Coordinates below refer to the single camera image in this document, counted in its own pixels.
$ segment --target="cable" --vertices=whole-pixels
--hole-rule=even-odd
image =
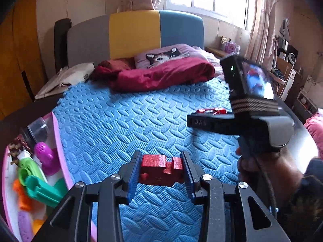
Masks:
[[[265,181],[267,183],[267,186],[268,186],[269,199],[270,199],[270,202],[271,202],[271,213],[274,216],[274,218],[277,218],[277,211],[276,211],[277,203],[276,203],[276,197],[275,197],[275,192],[274,192],[273,186],[271,184],[269,176],[268,176],[266,170],[264,169],[260,159],[257,158],[257,157],[254,157],[254,158],[255,158],[257,166],[259,167],[259,169],[261,171],[261,174],[262,174],[263,178],[265,179]]]

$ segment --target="red object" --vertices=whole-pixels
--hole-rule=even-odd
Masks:
[[[181,158],[166,161],[163,154],[143,155],[139,183],[150,186],[172,187],[176,182],[184,183]]]
[[[132,70],[135,69],[135,58],[120,58],[116,60],[102,61],[99,65],[94,69],[93,74],[91,75],[92,80],[104,80],[109,79],[111,77],[111,73],[115,72],[115,79],[117,78],[117,74],[120,71],[124,70]]]
[[[213,114],[213,115],[225,115],[227,111],[224,108],[209,108],[196,110],[197,113],[201,114]]]
[[[179,84],[206,82],[214,77],[214,67],[207,61],[186,57],[168,61],[150,69],[127,71],[105,70],[98,66],[95,77],[107,80],[111,89],[118,92],[146,92],[165,89]]]

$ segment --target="toy figure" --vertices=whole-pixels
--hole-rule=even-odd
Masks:
[[[19,162],[18,155],[22,151],[26,150],[29,153],[32,153],[32,151],[31,151],[30,147],[28,146],[28,144],[24,140],[22,140],[22,139],[20,139],[18,137],[16,137],[8,145],[8,147],[9,147],[9,153],[8,153],[8,155],[11,156],[11,158],[12,158],[12,162],[10,162],[11,165],[12,164],[16,164],[18,166],[18,162]]]

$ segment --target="green toy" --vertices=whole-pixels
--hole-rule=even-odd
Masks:
[[[36,176],[44,182],[47,182],[46,177],[39,165],[31,158],[28,151],[24,150],[18,155],[18,179],[25,187],[25,179],[27,176]]]
[[[65,195],[62,194],[62,190],[50,186],[34,175],[27,176],[25,184],[26,193],[30,198],[52,208],[55,208]]]
[[[64,197],[68,192],[64,178],[59,179],[56,182],[56,184],[54,185],[54,188],[56,188],[58,190],[58,192],[62,195],[62,197]],[[46,215],[50,216],[51,213],[53,212],[53,210],[54,210],[54,208],[47,206],[46,207]]]

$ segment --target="purple toy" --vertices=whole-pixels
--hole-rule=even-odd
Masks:
[[[50,149],[44,142],[39,142],[35,145],[34,152],[42,163],[42,170],[45,175],[53,175],[60,170],[57,149]]]
[[[31,218],[28,212],[20,210],[18,212],[18,227],[20,236],[23,242],[30,242],[33,237],[33,227],[31,225]]]

